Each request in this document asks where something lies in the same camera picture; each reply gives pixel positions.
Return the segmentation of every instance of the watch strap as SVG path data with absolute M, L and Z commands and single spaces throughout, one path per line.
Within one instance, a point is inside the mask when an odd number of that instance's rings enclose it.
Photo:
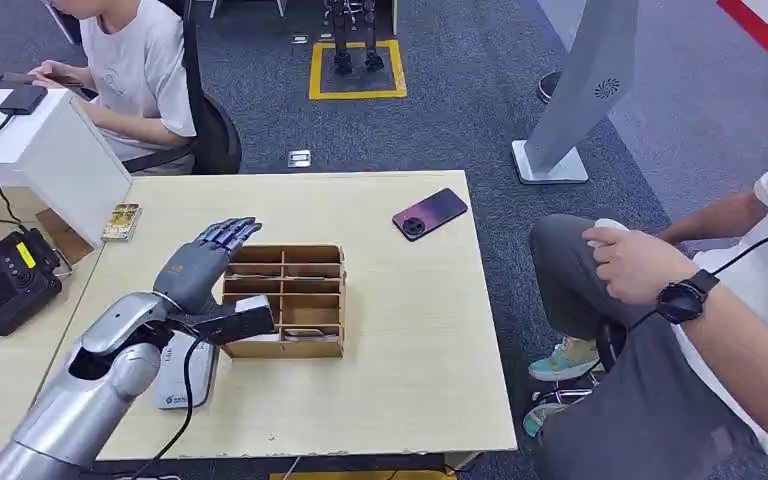
M 705 269 L 700 269 L 695 275 L 685 280 L 685 282 L 693 285 L 693 287 L 699 290 L 700 293 L 707 296 L 708 292 L 720 283 L 720 279 L 715 277 L 711 272 Z

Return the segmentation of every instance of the silver robotic arm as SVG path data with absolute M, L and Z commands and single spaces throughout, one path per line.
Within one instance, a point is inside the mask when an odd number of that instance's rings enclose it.
M 211 295 L 230 258 L 260 228 L 250 217 L 211 225 L 172 255 L 152 292 L 111 305 L 72 345 L 0 452 L 0 480 L 65 480 L 89 470 L 154 381 L 173 330 L 215 345 L 271 331 L 271 319 L 220 306 Z

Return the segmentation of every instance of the cardboard compartment box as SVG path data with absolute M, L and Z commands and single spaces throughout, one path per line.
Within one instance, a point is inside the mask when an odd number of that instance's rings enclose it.
M 342 357 L 346 269 L 335 245 L 243 247 L 223 279 L 222 302 L 266 295 L 273 335 L 222 347 L 233 358 Z

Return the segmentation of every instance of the teal sneaker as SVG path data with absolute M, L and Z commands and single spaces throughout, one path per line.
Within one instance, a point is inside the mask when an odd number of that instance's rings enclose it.
M 543 423 L 546 419 L 556 413 L 564 411 L 565 408 L 567 408 L 567 405 L 562 405 L 560 403 L 544 403 L 537 405 L 528 412 L 528 415 L 526 415 L 525 418 L 522 419 L 522 428 L 525 429 L 525 433 L 528 434 L 529 437 L 535 438 L 537 432 L 543 428 Z
M 564 337 L 552 355 L 528 366 L 528 374 L 544 382 L 578 378 L 599 363 L 595 341 Z

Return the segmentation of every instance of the purple phone case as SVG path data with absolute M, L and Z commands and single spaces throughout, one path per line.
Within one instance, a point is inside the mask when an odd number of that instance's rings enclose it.
M 416 205 L 393 216 L 393 224 L 410 241 L 418 240 L 438 227 L 466 213 L 467 206 L 451 189 L 444 188 Z

